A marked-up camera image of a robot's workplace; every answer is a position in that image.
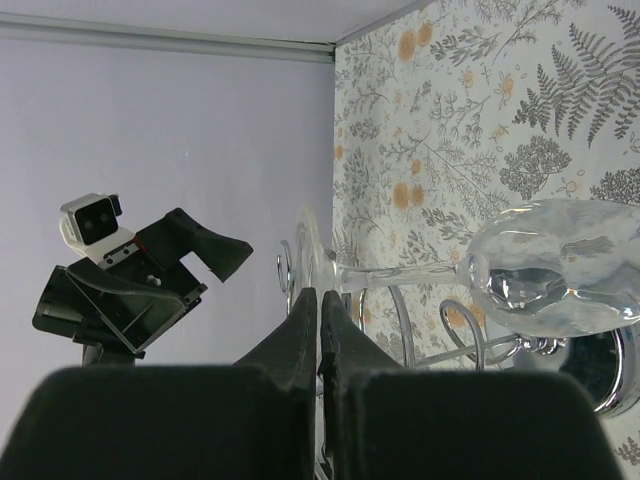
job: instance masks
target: wine glass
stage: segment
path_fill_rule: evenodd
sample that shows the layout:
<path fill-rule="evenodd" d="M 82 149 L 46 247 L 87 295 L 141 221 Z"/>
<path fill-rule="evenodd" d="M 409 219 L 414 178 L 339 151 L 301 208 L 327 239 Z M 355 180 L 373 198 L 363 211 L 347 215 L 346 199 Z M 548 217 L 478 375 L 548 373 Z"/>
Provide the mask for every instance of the wine glass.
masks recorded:
<path fill-rule="evenodd" d="M 549 199 L 500 212 L 473 236 L 458 263 L 366 269 L 331 260 L 315 215 L 305 206 L 296 227 L 300 290 L 354 293 L 368 288 L 457 283 L 511 332 L 535 338 L 592 335 L 640 320 L 640 208 Z"/>

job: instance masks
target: white camera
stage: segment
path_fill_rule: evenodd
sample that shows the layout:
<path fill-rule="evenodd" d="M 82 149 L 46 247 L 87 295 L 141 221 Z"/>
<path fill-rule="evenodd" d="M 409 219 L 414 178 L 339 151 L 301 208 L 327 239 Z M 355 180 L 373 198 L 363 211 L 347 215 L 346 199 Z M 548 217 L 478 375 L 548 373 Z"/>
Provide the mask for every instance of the white camera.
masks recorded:
<path fill-rule="evenodd" d="M 125 244 L 134 233 L 118 225 L 122 214 L 118 195 L 90 193 L 60 207 L 60 233 L 74 252 L 103 266 L 103 260 Z"/>

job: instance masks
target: camera lens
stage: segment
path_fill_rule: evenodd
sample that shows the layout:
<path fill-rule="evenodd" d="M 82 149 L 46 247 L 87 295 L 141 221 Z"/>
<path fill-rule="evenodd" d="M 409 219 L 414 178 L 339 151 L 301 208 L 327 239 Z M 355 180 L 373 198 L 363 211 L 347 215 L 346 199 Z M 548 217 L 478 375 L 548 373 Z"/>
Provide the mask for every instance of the camera lens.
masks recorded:
<path fill-rule="evenodd" d="M 118 222 L 109 198 L 98 200 L 75 213 L 82 243 L 92 245 L 118 230 Z"/>

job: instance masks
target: white wall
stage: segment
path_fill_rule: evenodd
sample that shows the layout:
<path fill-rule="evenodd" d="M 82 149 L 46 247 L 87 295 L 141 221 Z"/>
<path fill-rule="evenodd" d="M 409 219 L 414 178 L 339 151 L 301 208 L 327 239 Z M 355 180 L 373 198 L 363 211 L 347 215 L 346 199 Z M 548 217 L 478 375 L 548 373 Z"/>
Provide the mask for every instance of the white wall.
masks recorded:
<path fill-rule="evenodd" d="M 335 42 L 413 1 L 0 0 L 0 12 L 218 35 Z"/>
<path fill-rule="evenodd" d="M 224 285 L 188 259 L 210 290 L 144 365 L 230 362 L 284 319 L 275 256 L 303 202 L 331 236 L 331 65 L 18 41 L 0 64 L 0 444 L 35 384 L 80 360 L 31 326 L 52 268 L 77 259 L 65 201 L 119 193 L 132 230 L 181 206 L 255 248 Z"/>

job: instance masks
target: ceiling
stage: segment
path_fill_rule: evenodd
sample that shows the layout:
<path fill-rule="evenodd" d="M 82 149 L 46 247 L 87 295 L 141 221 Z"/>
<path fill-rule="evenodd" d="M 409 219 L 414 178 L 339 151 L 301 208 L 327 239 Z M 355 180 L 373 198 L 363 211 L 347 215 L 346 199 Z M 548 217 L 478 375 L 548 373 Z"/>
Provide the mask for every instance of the ceiling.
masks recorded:
<path fill-rule="evenodd" d="M 335 42 L 412 3 L 414 0 L 0 0 L 0 12 Z"/>

